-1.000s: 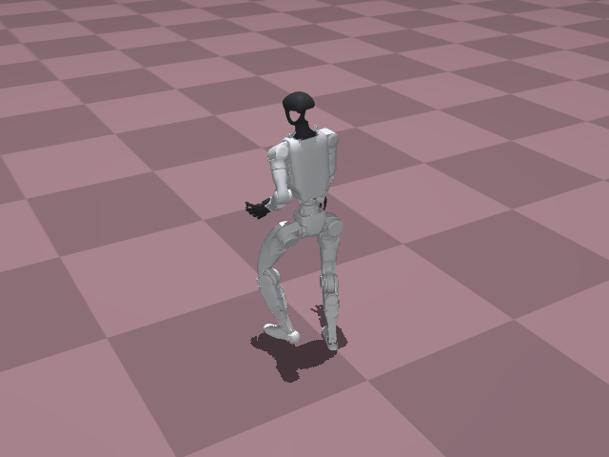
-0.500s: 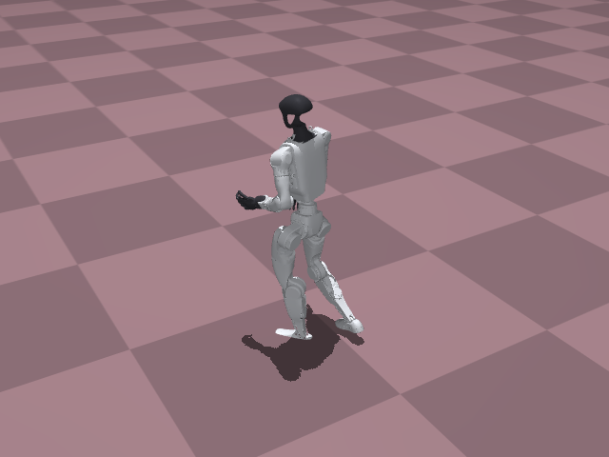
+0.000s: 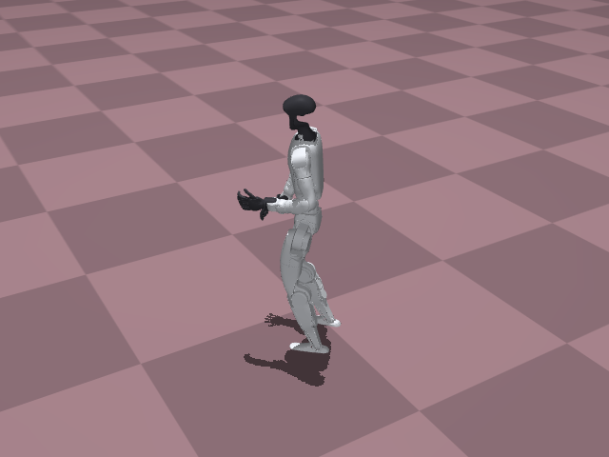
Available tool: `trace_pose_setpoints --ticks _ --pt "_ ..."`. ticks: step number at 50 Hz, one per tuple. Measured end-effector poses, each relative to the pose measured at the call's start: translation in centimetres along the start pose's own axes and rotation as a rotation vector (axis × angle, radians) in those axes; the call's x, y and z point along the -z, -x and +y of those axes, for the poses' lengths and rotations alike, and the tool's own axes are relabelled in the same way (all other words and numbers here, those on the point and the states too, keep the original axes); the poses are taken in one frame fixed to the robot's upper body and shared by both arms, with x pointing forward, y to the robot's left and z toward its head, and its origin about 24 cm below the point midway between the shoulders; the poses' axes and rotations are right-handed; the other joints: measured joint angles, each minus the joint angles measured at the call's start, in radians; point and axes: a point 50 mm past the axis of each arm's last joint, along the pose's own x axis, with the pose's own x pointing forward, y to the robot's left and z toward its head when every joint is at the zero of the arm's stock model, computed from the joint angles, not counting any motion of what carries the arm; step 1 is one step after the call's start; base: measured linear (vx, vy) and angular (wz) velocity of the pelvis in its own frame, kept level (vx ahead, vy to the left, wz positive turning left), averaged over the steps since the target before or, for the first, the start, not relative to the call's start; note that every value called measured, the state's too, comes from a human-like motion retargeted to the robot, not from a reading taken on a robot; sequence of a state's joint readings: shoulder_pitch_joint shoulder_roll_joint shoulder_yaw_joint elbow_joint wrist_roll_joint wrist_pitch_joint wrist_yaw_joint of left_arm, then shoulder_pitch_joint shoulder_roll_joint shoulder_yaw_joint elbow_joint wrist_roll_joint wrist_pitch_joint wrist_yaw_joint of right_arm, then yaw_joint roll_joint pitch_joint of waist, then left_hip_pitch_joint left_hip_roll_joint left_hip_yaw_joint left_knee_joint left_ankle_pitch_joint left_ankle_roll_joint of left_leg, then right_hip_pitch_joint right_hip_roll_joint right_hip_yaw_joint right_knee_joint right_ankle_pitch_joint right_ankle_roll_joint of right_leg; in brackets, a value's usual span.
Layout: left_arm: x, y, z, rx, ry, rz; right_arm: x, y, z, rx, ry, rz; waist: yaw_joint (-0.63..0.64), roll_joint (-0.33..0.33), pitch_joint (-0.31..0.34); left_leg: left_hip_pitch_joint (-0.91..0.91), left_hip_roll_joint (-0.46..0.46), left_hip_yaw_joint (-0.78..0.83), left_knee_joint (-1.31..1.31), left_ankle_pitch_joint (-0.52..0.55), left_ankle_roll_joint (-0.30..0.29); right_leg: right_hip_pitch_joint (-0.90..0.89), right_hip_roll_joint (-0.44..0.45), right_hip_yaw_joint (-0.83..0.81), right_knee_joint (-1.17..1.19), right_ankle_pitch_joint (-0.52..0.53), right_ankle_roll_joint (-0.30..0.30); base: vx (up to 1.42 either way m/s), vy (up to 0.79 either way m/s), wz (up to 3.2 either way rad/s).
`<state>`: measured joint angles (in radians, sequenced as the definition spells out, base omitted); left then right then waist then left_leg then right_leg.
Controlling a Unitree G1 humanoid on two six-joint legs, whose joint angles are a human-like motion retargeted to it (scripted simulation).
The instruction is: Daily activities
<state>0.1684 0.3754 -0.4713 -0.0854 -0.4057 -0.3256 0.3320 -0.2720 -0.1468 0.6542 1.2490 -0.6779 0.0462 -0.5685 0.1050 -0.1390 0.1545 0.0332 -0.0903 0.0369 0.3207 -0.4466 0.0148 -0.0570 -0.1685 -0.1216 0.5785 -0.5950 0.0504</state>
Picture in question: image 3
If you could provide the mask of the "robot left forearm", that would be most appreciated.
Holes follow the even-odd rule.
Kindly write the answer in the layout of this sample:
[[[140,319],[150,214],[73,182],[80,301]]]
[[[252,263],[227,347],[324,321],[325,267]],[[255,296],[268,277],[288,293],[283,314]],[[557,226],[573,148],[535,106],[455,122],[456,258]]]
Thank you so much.
[[[309,204],[304,198],[292,200],[276,199],[277,201],[275,203],[266,203],[269,211],[277,211],[280,214],[292,213],[298,215],[309,209]]]

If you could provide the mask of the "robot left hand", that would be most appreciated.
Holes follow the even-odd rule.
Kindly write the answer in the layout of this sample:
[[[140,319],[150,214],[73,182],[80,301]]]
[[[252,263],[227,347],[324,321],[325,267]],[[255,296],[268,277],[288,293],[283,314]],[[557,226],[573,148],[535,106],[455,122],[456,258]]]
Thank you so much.
[[[244,192],[250,197],[243,196],[242,194],[240,194],[240,191],[238,191],[238,196],[237,196],[237,199],[239,200],[239,204],[241,205],[242,209],[244,209],[244,210],[254,210],[254,211],[260,210],[260,209],[268,210],[266,203],[275,203],[277,201],[277,199],[274,197],[265,197],[265,199],[262,199],[260,197],[255,197],[247,189],[244,189]]]

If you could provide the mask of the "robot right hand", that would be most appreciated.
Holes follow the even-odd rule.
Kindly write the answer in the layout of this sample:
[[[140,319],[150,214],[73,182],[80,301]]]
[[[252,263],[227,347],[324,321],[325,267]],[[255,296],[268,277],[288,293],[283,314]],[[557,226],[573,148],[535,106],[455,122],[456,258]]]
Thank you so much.
[[[284,195],[284,196],[280,197],[280,195],[281,194],[278,194],[276,198],[288,200],[287,196]],[[260,218],[262,219],[262,221],[264,220],[264,217],[266,217],[266,214],[268,214],[268,210],[262,209],[260,212]]]

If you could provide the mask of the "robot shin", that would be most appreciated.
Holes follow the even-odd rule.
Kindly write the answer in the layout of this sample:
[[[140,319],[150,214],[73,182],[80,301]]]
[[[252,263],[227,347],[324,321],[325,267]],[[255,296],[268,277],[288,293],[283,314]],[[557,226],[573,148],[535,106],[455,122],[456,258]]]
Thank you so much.
[[[322,343],[317,330],[318,322],[313,302],[311,300],[308,302],[307,295],[302,291],[295,291],[291,300],[287,295],[287,300],[310,345],[313,349],[320,350]]]
[[[309,262],[307,262],[309,263]],[[311,264],[314,268],[315,266]],[[316,272],[313,280],[303,283],[299,281],[299,284],[307,285],[311,289],[311,301],[313,302],[316,310],[322,315],[322,317],[327,319],[327,323],[332,323],[332,318],[334,319],[333,313],[326,301],[326,292],[324,290],[324,285],[318,273]],[[332,318],[331,318],[332,317]],[[324,320],[325,320],[324,318]],[[331,322],[330,322],[330,321]],[[326,320],[325,320],[326,321]]]

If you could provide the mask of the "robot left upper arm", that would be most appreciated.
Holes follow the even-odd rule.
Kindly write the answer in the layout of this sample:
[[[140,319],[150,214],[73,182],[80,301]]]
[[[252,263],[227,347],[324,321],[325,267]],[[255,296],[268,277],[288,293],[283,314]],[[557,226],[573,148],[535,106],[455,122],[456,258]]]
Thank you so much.
[[[301,191],[304,199],[309,204],[309,209],[306,212],[312,211],[318,205],[313,180],[311,177],[311,159],[306,148],[294,149],[290,158],[291,167],[293,168],[298,188]],[[302,199],[300,198],[300,199]]]

